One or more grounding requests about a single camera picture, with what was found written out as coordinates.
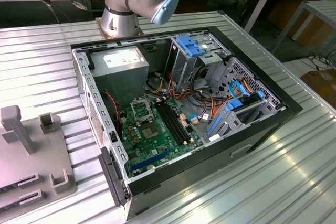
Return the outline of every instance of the red cable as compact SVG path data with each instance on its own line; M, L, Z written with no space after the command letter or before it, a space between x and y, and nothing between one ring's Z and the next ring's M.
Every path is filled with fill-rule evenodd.
M118 114L118 108L117 108L116 101L108 92L104 92L104 93L112 100L114 104L114 109L116 110L116 117L117 117L117 131L119 131L119 114Z

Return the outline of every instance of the metal bracket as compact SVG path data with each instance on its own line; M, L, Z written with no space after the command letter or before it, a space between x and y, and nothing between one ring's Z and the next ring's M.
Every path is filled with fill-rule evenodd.
M125 192L118 177L118 173L114 166L113 160L106 147L103 147L101 149L101 154L98 156L98 159L103 169L107 184L109 185L111 195L116 207L125 205L127 202L125 198Z

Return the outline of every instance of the label sticker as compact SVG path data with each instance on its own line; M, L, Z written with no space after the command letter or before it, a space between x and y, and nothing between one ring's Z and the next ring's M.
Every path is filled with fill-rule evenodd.
M212 137L209 137L209 140L210 142L212 142L213 140L216 140L217 138L220 138L218 133L216 135L213 135Z
M333 78L328 73L320 73L320 75L324 78L324 80L331 81Z
M204 120L208 120L208 118L209 118L209 115L206 114L206 113L204 113L203 116L202 116L202 119L204 119Z
M108 68L140 62L138 54L133 50L122 50L114 54L105 55L104 61Z

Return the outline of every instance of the aluminum table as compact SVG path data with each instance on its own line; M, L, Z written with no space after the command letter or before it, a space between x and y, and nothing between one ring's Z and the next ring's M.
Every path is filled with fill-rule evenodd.
M300 31L297 33L301 34L302 31L307 27L309 22L315 17L319 17L321 20L332 26L336 29L336 0L329 1L303 1L291 19L288 21L287 25L282 30L281 34L277 38L271 52L274 54L276 50L281 45L282 41L289 33L289 31L294 26L295 22L299 19L303 11L309 11L310 15L304 21L304 24L299 28ZM293 40L296 40L298 36L294 35ZM322 51L322 55L325 55L330 48L336 43L336 37L326 45L324 50Z
M129 223L335 223L336 111L228 16L174 15L145 34L217 26L304 110L265 144ZM124 223L99 165L70 44L102 39L95 22L0 30L0 106L61 117L78 190L9 223Z

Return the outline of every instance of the ram slot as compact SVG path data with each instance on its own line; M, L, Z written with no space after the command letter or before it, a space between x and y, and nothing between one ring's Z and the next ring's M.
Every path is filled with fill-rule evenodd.
M189 142L187 133L182 128L180 122L176 119L170 107L165 103L155 104L162 120L166 124L168 130L172 133L178 145L182 145L184 141Z

